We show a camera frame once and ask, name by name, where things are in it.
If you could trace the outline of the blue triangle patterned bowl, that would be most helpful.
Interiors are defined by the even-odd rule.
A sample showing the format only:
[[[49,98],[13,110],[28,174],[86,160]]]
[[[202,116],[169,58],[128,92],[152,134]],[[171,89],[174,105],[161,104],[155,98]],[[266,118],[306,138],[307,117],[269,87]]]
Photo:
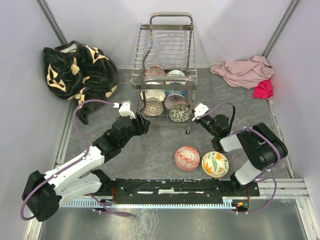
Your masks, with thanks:
[[[181,82],[171,82],[169,85],[170,86],[171,85],[172,86],[173,85],[179,86],[179,85],[182,85],[182,83]],[[178,95],[181,95],[183,97],[185,97],[187,95],[187,90],[186,89],[164,89],[163,91],[164,91],[164,93],[165,93],[165,95],[167,97],[170,96],[170,95],[173,95],[173,94],[178,94]]]

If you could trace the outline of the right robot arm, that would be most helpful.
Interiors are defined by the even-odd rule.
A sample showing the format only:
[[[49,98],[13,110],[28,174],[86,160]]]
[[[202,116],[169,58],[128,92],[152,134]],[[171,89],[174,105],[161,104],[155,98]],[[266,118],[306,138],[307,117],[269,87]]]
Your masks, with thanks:
[[[213,136],[211,144],[216,152],[223,154],[244,150],[247,161],[230,177],[229,189],[236,196],[246,192],[256,177],[288,155],[286,145],[263,122],[231,132],[233,119],[223,114],[214,118],[206,115],[194,121]]]

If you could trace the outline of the stainless steel dish rack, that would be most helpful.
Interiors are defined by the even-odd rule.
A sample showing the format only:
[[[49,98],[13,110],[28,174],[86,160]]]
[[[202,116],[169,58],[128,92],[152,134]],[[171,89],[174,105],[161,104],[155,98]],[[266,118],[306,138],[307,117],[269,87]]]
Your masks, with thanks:
[[[140,24],[131,77],[132,87],[139,90],[137,111],[158,126],[185,127],[191,131],[191,119],[175,122],[169,109],[158,116],[145,114],[147,93],[152,90],[186,92],[186,103],[195,104],[197,68],[194,20],[188,12],[156,12]]]

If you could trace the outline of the black leaf patterned bowl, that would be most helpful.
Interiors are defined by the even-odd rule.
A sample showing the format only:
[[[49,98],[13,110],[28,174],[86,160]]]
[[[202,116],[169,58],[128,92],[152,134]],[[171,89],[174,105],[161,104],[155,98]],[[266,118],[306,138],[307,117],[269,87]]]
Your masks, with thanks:
[[[177,123],[183,123],[190,119],[190,106],[186,103],[174,105],[169,110],[169,118]]]

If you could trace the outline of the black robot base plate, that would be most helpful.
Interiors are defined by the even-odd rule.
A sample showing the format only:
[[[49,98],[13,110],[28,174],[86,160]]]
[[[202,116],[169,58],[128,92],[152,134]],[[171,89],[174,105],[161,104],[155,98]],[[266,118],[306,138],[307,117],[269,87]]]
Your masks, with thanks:
[[[230,180],[207,179],[123,179],[102,183],[94,196],[110,196],[115,200],[129,195],[210,194],[215,197],[259,197],[258,184],[252,182],[236,188]]]

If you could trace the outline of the white scalloped bowl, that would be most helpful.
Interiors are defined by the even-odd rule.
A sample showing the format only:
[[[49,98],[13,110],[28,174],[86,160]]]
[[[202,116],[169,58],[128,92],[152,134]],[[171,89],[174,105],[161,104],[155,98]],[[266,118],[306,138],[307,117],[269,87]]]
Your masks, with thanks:
[[[148,98],[157,98],[161,102],[165,100],[166,94],[162,89],[145,89],[141,90],[139,93],[139,96],[142,100],[144,100],[144,97]]]

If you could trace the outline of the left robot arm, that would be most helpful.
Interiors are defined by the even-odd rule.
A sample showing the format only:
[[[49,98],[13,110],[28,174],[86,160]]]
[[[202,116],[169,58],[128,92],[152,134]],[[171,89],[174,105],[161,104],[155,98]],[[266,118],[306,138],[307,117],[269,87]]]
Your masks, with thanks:
[[[111,189],[107,175],[96,170],[85,178],[81,176],[117,156],[132,137],[146,134],[150,124],[139,112],[134,118],[120,116],[111,129],[77,157],[45,173],[38,170],[31,173],[21,198],[23,207],[28,207],[33,215],[25,217],[22,208],[21,219],[43,222],[71,200],[93,193],[106,195]]]

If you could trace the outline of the plain white bowl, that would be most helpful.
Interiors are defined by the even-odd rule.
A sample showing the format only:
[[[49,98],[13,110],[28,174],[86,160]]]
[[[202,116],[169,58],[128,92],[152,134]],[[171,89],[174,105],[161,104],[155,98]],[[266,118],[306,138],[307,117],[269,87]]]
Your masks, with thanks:
[[[178,76],[178,77],[185,77],[186,76],[182,71],[177,70],[177,69],[169,71],[166,75],[167,76]],[[173,84],[173,83],[178,83],[178,84],[181,84],[181,85],[185,85],[186,84],[185,81],[176,81],[176,82],[174,82],[174,81],[165,81],[164,83],[166,85],[170,85],[170,84]]]

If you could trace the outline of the brown cross patterned bowl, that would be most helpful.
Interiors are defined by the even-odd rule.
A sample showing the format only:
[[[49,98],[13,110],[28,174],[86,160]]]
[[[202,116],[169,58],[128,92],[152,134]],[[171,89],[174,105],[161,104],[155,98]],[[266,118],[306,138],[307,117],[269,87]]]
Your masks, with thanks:
[[[162,102],[156,97],[149,97],[146,99],[146,105],[143,112],[150,117],[157,117],[162,114],[164,110]]]

